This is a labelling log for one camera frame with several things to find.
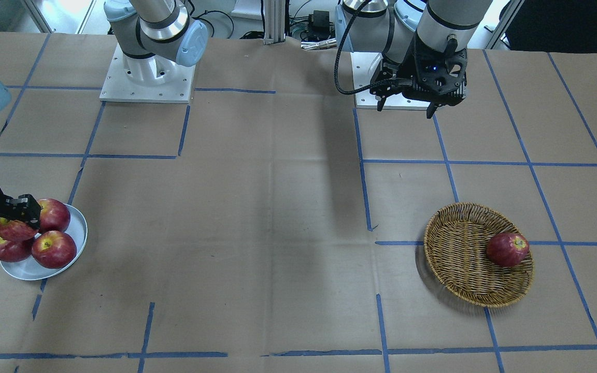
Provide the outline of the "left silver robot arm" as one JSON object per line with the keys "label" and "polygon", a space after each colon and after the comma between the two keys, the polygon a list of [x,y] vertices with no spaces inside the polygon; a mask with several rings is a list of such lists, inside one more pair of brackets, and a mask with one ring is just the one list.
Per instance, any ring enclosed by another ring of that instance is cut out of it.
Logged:
{"label": "left silver robot arm", "polygon": [[[368,91],[381,111],[393,95],[438,108],[467,96],[467,43],[490,1],[341,1],[336,7],[334,84],[339,93]],[[343,51],[378,53],[367,85],[346,90],[339,82]]]}

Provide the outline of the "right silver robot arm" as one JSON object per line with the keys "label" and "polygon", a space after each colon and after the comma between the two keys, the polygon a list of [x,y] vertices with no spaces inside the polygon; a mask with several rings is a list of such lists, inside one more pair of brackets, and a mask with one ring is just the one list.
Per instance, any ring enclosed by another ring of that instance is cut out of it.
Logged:
{"label": "right silver robot arm", "polygon": [[[192,21],[180,1],[107,1],[104,3],[122,52],[131,59],[160,56],[185,67],[194,66],[204,54],[208,30]],[[0,112],[10,102],[9,90],[0,81]],[[40,228],[39,203],[30,194],[14,198],[0,188],[0,218]]]}

